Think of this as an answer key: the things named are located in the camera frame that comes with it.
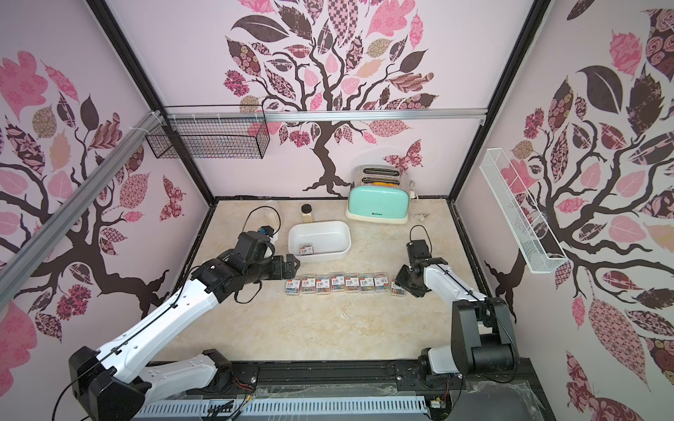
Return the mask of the paper clip box side-left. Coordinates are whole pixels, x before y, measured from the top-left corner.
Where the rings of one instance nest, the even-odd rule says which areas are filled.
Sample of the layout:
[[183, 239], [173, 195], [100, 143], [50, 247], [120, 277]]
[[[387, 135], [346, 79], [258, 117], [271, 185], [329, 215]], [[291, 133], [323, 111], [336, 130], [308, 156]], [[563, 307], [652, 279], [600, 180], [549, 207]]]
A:
[[332, 291], [331, 288], [331, 276], [322, 275], [316, 279], [316, 288], [315, 291], [319, 295], [327, 295]]

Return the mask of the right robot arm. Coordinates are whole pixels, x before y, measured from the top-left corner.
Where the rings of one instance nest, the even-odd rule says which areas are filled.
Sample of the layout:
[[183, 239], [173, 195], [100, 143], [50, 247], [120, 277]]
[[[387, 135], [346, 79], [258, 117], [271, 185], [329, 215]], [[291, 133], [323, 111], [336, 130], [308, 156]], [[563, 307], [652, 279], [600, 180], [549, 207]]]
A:
[[410, 238], [405, 247], [409, 263], [394, 285], [415, 298], [437, 294], [452, 316], [449, 345], [421, 352], [419, 378], [440, 382], [479, 375], [490, 382], [513, 382], [520, 354], [506, 302], [473, 289], [447, 261], [433, 257], [430, 238]]

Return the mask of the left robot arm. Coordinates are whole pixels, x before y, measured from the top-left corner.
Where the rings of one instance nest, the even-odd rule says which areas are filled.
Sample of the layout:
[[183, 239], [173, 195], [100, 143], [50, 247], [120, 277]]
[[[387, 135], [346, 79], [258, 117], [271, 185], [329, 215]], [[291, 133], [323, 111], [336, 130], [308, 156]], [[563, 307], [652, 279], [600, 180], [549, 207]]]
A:
[[145, 319], [98, 349], [82, 347], [68, 360], [67, 389], [90, 420], [130, 420], [146, 405], [191, 389], [223, 390], [233, 365], [215, 349], [151, 366], [152, 359], [201, 316], [236, 299], [249, 284], [291, 280], [301, 262], [277, 254], [277, 230], [243, 230], [234, 248], [195, 268], [191, 277]]

